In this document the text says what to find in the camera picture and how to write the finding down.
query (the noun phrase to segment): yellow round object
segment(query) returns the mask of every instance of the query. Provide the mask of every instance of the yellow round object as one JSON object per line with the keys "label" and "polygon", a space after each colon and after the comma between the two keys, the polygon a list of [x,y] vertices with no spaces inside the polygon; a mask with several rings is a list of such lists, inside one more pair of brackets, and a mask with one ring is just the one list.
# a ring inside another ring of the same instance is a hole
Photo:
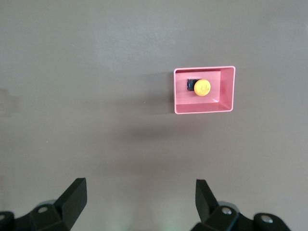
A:
{"label": "yellow round object", "polygon": [[211,84],[206,79],[201,79],[195,83],[193,90],[199,96],[206,96],[211,91]]}

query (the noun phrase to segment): yellow cap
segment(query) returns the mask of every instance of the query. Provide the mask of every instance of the yellow cap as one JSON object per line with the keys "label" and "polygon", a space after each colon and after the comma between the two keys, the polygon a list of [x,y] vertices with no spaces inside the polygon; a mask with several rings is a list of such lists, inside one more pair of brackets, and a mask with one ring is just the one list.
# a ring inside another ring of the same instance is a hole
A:
{"label": "yellow cap", "polygon": [[211,90],[211,84],[206,79],[201,79],[195,83],[193,89],[197,95],[206,96]]}

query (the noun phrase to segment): pink plastic tray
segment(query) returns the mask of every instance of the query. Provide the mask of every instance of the pink plastic tray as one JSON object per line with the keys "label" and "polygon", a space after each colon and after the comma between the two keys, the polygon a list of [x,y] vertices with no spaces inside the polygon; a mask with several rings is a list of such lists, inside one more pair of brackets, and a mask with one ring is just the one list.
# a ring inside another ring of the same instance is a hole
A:
{"label": "pink plastic tray", "polygon": [[[198,96],[187,90],[187,79],[207,79],[211,91]],[[234,66],[178,68],[174,70],[174,111],[176,114],[230,112],[233,109]]]}

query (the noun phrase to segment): silver bolt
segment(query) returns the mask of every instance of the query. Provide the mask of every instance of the silver bolt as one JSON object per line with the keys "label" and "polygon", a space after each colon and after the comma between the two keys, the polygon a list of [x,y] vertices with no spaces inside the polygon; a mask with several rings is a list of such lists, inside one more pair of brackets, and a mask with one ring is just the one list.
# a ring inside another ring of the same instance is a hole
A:
{"label": "silver bolt", "polygon": [[227,208],[227,207],[223,207],[221,211],[222,211],[224,214],[226,214],[226,215],[231,215],[231,214],[232,214],[231,209],[229,209],[229,208]]}
{"label": "silver bolt", "polygon": [[42,207],[38,210],[38,213],[43,213],[43,212],[46,212],[48,210],[47,207]]}
{"label": "silver bolt", "polygon": [[273,219],[270,218],[270,217],[267,216],[267,215],[262,215],[262,216],[261,216],[261,219],[262,219],[262,221],[264,221],[265,223],[273,223]]}

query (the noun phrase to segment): gray table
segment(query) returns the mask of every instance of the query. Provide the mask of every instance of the gray table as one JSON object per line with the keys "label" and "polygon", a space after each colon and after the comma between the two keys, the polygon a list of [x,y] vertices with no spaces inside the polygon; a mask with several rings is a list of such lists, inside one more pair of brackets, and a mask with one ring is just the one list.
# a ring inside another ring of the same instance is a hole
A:
{"label": "gray table", "polygon": [[[0,210],[86,177],[72,230],[188,231],[196,179],[308,230],[308,1],[2,0]],[[176,115],[177,67],[236,66],[234,110]]]}

